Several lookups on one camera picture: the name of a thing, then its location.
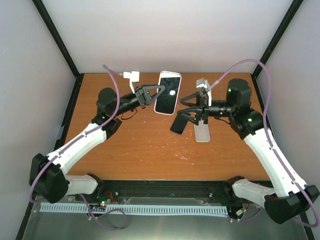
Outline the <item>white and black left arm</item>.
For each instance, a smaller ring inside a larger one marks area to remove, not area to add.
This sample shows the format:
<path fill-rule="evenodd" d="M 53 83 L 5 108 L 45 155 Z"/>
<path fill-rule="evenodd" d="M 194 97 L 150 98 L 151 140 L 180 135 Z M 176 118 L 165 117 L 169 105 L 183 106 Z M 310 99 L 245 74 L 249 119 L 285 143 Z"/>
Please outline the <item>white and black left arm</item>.
<path fill-rule="evenodd" d="M 29 193 L 37 193 L 51 204 L 65 196 L 79 194 L 85 194 L 95 202 L 101 200 L 104 184 L 99 177 L 92 173 L 80 176 L 68 172 L 89 151 L 115 134 L 122 124 L 119 115 L 137 107 L 144 109 L 165 89 L 163 85 L 142 85 L 122 97 L 119 97 L 118 89 L 102 89 L 96 101 L 97 113 L 84 130 L 53 152 L 33 157 Z"/>

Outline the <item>white silicone phone case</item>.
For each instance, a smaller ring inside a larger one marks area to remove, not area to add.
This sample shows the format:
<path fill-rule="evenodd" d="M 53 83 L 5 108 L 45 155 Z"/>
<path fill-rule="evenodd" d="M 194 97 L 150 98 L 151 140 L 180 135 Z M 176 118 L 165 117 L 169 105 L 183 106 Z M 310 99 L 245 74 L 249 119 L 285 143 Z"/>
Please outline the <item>white silicone phone case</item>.
<path fill-rule="evenodd" d="M 207 124 L 199 122 L 198 125 L 194 125 L 195 141 L 197 143 L 208 143 L 211 140 L 210 131 Z"/>

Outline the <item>small black phone white case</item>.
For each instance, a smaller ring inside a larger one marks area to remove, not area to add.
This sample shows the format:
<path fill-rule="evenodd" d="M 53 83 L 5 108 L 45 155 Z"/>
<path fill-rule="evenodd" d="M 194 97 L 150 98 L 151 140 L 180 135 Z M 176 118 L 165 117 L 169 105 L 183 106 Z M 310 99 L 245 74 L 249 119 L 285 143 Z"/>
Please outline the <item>small black phone white case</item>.
<path fill-rule="evenodd" d="M 162 115 L 173 115 L 176 110 L 182 75 L 177 72 L 162 71 L 159 74 L 158 85 L 164 86 L 164 91 L 157 97 L 154 112 Z"/>

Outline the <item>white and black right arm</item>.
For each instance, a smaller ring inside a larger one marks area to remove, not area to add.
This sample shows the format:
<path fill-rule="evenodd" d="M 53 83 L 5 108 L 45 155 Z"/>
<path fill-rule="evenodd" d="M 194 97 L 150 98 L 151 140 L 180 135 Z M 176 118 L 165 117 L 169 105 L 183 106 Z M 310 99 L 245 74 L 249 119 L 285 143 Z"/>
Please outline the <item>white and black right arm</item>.
<path fill-rule="evenodd" d="M 226 99 L 213 100 L 209 83 L 201 78 L 196 82 L 197 92 L 180 100 L 186 108 L 178 111 L 195 126 L 208 124 L 208 119 L 228 118 L 230 127 L 239 135 L 258 158 L 272 187 L 253 183 L 242 176 L 225 182 L 227 200 L 245 199 L 265 209 L 277 224 L 282 224 L 307 211 L 319 197 L 315 185 L 307 183 L 294 171 L 285 158 L 271 130 L 264 125 L 260 112 L 251 108 L 252 89 L 244 79 L 228 82 Z"/>

